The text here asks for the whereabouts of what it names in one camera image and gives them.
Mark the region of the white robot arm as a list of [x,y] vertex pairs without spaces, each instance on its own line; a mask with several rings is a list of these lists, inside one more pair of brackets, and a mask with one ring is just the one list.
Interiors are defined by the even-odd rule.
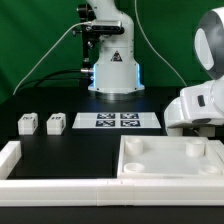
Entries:
[[[89,19],[84,32],[101,43],[88,90],[110,100],[143,91],[133,53],[132,19],[116,8],[114,0],[86,1],[80,11]],[[210,10],[202,17],[194,37],[194,51],[211,79],[183,88],[180,96],[167,106],[165,127],[172,135],[187,127],[200,127],[209,136],[216,126],[224,125],[224,7]]]

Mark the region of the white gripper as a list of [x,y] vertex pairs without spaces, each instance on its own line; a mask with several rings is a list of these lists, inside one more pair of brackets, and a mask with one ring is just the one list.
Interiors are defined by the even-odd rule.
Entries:
[[183,88],[165,109],[164,122],[168,136],[182,136],[185,128],[214,136],[216,127],[224,125],[224,79]]

